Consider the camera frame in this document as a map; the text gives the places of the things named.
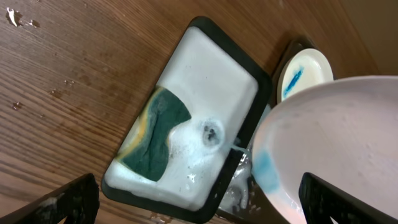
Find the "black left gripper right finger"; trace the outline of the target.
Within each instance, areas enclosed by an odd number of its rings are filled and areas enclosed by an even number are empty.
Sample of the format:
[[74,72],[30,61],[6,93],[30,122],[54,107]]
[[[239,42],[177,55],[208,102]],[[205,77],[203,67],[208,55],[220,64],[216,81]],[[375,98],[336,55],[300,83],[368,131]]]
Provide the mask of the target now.
[[302,176],[298,196],[308,224],[397,224],[397,219],[309,172]]

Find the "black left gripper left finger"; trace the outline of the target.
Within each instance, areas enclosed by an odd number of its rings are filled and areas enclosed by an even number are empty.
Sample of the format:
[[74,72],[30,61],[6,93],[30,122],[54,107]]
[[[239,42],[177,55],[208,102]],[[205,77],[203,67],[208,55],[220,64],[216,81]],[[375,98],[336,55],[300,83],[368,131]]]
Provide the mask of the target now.
[[87,173],[1,217],[1,223],[94,224],[99,207],[99,186]]

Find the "white plate large blue smear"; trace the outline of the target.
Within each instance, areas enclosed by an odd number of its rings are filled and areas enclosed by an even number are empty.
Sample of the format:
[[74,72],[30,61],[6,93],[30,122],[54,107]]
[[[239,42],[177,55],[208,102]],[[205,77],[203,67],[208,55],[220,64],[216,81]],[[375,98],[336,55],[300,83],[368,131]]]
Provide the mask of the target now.
[[273,207],[304,223],[304,173],[397,216],[397,78],[345,78],[279,103],[261,123],[252,174]]

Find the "green yellow sponge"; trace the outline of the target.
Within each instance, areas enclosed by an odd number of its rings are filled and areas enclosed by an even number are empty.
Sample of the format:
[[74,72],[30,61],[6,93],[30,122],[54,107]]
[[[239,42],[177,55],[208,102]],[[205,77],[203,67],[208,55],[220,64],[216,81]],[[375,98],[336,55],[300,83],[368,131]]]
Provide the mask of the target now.
[[169,134],[189,119],[185,104],[168,89],[157,87],[138,117],[137,133],[116,160],[149,180],[160,180],[169,162]]

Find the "white plate two blue marks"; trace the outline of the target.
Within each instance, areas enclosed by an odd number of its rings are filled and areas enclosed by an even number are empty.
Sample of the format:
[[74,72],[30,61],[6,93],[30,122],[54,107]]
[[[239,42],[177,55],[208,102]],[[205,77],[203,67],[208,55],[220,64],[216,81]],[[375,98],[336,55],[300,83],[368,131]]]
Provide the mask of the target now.
[[329,61],[319,50],[301,50],[282,67],[277,83],[277,103],[307,88],[333,80]]

